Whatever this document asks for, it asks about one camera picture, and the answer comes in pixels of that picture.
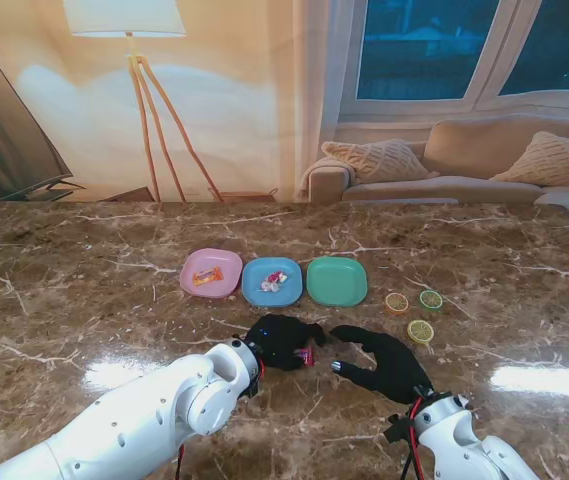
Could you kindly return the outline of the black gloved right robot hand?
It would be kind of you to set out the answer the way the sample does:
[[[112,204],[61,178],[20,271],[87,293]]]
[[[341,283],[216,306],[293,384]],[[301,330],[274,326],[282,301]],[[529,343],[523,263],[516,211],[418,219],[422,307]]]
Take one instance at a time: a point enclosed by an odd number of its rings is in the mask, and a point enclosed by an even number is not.
[[[360,344],[375,357],[374,370],[345,361],[334,361],[332,370],[355,385],[378,392],[389,400],[409,405],[421,394],[434,391],[433,385],[413,352],[399,339],[352,325],[340,325],[330,334],[342,342]]]

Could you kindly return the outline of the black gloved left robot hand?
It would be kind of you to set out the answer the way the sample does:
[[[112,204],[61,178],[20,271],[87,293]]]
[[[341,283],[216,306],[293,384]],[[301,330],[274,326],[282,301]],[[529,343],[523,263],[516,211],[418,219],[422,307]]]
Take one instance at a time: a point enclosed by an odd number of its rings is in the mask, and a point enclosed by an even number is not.
[[[283,314],[266,314],[248,330],[244,342],[266,367],[282,371],[302,369],[305,362],[297,354],[313,340],[319,347],[326,343],[321,325],[305,323]]]

